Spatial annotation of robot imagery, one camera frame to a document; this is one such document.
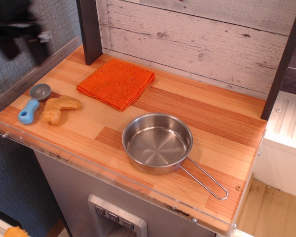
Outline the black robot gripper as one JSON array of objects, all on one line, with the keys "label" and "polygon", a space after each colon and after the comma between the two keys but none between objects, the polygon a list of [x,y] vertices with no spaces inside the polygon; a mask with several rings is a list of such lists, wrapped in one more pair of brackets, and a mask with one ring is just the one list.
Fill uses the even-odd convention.
[{"label": "black robot gripper", "polygon": [[[35,38],[27,38],[28,49],[39,66],[50,56],[48,43],[52,39],[49,31],[44,31],[38,19],[30,12],[30,0],[0,0],[0,28],[28,30]],[[20,50],[13,38],[0,36],[0,50],[9,60],[13,60]]]}]

